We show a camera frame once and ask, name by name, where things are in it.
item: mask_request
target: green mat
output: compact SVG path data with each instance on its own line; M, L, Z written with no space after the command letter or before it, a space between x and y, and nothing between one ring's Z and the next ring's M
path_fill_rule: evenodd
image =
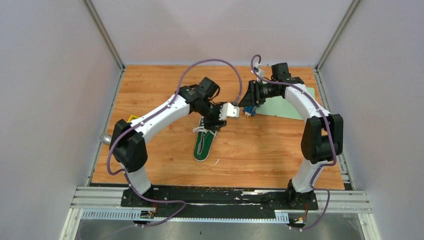
M306 90L313 98L315 98L315 89L313 87L307 87ZM262 115L302 120L301 115L295 107L282 96L267 98L264 104L256 108L255 112Z

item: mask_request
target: wooden table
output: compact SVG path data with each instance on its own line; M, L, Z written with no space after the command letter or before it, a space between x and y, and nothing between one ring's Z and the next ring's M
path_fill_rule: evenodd
M107 132L112 134L115 123L130 115L143 116L166 101L175 91L177 82L187 66L132 65L128 66L117 96ZM248 81L255 79L247 66L237 67L243 80L242 96ZM264 67L266 77L271 68ZM291 67L293 77L301 77L308 87L320 94L310 67ZM184 85L198 84L203 77L216 82L221 92L216 101L233 101L239 91L236 74L228 66L197 66L185 77ZM256 115L228 119L218 133L209 158L197 162L193 157L200 115L192 113L157 134L147 144L148 177L155 185L220 186L286 188L302 162L301 139L305 124L302 120ZM98 157L92 183L126 183L120 173L111 176L106 170L108 146ZM119 164L111 161L112 170ZM339 166L326 168L316 182L319 188L344 189Z

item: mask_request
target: metal frame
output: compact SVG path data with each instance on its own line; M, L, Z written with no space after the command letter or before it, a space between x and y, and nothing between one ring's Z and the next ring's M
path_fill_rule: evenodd
M100 20L99 15L91 0L82 0L91 15L95 25L101 36L103 37L112 57L116 64L121 69L121 76L119 78L114 99L111 104L108 120L105 129L108 127L113 107L115 105L116 97L118 95L121 82L124 76L125 65L121 61L117 50L115 49L112 41L107 34L105 27ZM337 43L340 35L346 28L349 20L352 18L355 10L357 9L361 0L352 0L348 10L346 11L343 19L341 20L337 30L334 32L327 48L321 56L318 64L315 66L315 79L318 90L321 96L323 106L332 110L332 106L327 99L326 87L323 83L321 68L325 64L333 47ZM355 189L355 183L351 181L349 174L349 162L346 161L345 156L342 154L338 158L340 172L344 183L351 184ZM63 226L60 235L61 240L73 240L77 234L79 222L81 219L109 219L109 220L135 220L140 217L141 211L152 211L152 207L121 207L121 197L125 187L77 187L73 197L69 213ZM244 192L244 194L257 194L258 192L283 192L284 189L275 190L255 190L254 192ZM347 190L331 190L331 198L327 209L328 214L332 213L355 213L361 222L362 232L366 240L380 240L380 235L376 227L374 215L368 201L367 195L364 191L347 191ZM325 205L327 201L327 193L325 191L316 191L316 198L318 201L319 209ZM226 222L226 223L283 223L288 214L302 213L302 210L277 210L275 211L275 218L273 219L224 219L224 218L181 218L175 217L172 221L177 222Z

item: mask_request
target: yellow object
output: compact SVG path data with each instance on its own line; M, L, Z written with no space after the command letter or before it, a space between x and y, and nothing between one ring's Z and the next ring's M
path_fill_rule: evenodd
M129 118L128 118L128 121L126 121L127 123L129 123L129 122L131 122L132 120L134 120L134 119L138 119L138 118L140 118L139 116L136 116L136 115L131 115L131 116L129 116Z

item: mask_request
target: perforated metal strip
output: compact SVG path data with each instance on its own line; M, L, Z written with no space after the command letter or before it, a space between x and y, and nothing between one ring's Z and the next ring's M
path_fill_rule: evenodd
M130 221L160 221L165 217L145 218L145 212L132 209L84 209L81 219L85 220L130 220ZM276 212L275 218L198 218L198 217L174 217L173 222L204 222L204 223L289 223L289 214Z

